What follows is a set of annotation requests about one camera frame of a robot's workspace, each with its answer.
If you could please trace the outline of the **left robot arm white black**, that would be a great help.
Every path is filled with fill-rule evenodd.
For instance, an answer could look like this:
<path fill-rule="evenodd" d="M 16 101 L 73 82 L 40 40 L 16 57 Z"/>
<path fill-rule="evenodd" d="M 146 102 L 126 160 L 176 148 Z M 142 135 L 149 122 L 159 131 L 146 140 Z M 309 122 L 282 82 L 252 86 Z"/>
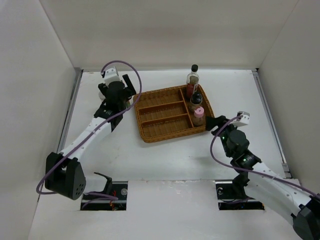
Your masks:
<path fill-rule="evenodd" d="M 82 163 L 115 130 L 124 113 L 132 108 L 130 99 L 137 92 L 129 76 L 119 76 L 115 68 L 103 71 L 101 76 L 104 82 L 98 89 L 104 99 L 89 125 L 69 146 L 46 158 L 43 183 L 48 194 L 59 194 L 71 200 L 83 194 L 94 194 L 103 200 L 112 195 L 112 179 L 98 172 L 85 175 Z"/>

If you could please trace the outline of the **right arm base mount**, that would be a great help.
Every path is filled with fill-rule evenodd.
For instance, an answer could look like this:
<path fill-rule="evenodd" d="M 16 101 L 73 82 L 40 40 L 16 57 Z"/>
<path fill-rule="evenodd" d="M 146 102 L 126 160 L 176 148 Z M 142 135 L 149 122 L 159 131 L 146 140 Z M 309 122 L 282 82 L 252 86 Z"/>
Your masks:
<path fill-rule="evenodd" d="M 249 182 L 247 174 L 239 174 L 233 180 L 215 182 L 218 208 L 221 211 L 265 210 L 263 203 L 248 197 L 244 187 Z"/>

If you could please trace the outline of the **dark sauce bottle black cap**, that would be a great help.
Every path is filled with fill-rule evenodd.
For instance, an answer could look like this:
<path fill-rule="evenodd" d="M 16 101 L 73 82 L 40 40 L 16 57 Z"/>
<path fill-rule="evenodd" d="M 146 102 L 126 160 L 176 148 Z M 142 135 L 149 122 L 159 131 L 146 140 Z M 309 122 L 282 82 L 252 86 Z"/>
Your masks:
<path fill-rule="evenodd" d="M 186 78 L 186 97 L 190 99 L 194 92 L 197 90 L 199 85 L 199 75 L 198 75 L 199 66 L 193 64 L 191 66 L 191 72 L 187 75 Z"/>

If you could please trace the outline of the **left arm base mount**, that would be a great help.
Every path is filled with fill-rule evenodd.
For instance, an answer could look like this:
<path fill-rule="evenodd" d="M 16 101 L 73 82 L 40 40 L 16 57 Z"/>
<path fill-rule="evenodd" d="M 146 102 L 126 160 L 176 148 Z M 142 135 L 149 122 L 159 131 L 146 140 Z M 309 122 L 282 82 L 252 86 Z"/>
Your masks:
<path fill-rule="evenodd" d="M 110 176 L 94 172 L 86 178 L 81 197 L 81 211 L 125 211 L 128 199 L 127 181 L 113 181 Z"/>

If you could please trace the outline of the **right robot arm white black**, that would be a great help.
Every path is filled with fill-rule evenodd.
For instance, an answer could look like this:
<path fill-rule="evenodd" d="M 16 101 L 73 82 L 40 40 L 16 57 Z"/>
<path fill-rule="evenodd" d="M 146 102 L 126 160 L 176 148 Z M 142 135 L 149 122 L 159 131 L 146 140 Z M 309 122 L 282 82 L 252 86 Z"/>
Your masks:
<path fill-rule="evenodd" d="M 278 177 L 249 150 L 250 142 L 239 127 L 248 125 L 249 114 L 239 112 L 231 119 L 221 115 L 207 116 L 205 129 L 214 139 L 220 138 L 225 155 L 231 158 L 228 168 L 238 175 L 232 181 L 232 192 L 238 198 L 247 196 L 267 205 L 292 225 L 303 240 L 320 238 L 320 195 Z"/>

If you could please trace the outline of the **clear jar silver lid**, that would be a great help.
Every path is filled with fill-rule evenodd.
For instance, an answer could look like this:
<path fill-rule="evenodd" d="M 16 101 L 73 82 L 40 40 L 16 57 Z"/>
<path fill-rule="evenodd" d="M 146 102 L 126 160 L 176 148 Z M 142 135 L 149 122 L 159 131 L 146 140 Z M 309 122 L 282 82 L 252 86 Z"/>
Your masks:
<path fill-rule="evenodd" d="M 105 96 L 101 92 L 98 93 L 98 96 L 101 101 L 103 101 L 105 99 Z"/>

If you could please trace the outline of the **spice shaker pink lid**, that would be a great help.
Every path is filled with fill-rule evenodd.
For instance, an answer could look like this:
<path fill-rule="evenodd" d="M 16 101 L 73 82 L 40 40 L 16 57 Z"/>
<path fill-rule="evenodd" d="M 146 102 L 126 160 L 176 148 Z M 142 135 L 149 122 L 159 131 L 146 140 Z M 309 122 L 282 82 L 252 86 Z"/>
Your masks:
<path fill-rule="evenodd" d="M 203 107 L 198 107 L 193 112 L 192 123 L 194 126 L 202 126 L 205 122 L 205 110 Z"/>

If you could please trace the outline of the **pepper grinder black top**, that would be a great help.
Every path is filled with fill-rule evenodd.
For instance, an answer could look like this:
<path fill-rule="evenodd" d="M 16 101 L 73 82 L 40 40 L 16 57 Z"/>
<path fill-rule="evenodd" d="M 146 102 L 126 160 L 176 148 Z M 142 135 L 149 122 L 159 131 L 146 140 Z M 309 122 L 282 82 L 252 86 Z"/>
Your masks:
<path fill-rule="evenodd" d="M 202 106 L 202 102 L 203 102 L 202 94 L 198 91 L 194 92 L 189 100 L 189 104 L 188 104 L 189 110 L 193 113 L 195 109 Z"/>

